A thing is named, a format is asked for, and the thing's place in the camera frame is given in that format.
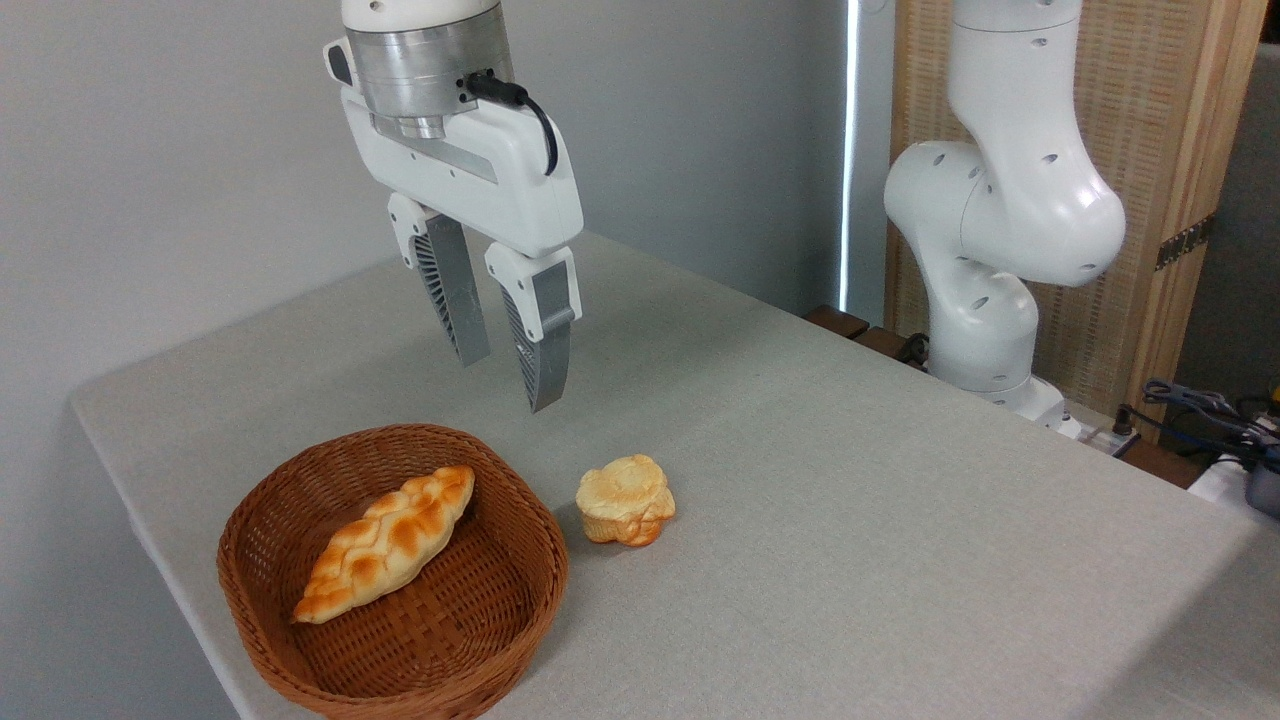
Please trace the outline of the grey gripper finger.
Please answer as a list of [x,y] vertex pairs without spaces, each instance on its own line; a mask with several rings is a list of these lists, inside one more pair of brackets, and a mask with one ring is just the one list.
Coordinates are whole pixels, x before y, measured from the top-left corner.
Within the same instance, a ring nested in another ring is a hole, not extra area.
[[422,278],[447,338],[470,366],[490,354],[463,227],[402,193],[388,202],[404,265]]
[[502,287],[529,405],[539,413],[564,392],[571,323],[582,315],[572,251],[531,259],[492,243],[485,264]]

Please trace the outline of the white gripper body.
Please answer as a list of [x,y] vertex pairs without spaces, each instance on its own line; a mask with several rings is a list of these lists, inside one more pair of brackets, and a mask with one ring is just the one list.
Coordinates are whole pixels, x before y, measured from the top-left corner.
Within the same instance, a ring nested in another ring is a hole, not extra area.
[[385,187],[529,258],[567,245],[584,228],[561,132],[524,87],[492,68],[445,77],[462,110],[442,118],[442,137],[411,135],[413,119],[380,117],[361,91],[347,38],[326,46],[330,76],[358,154]]

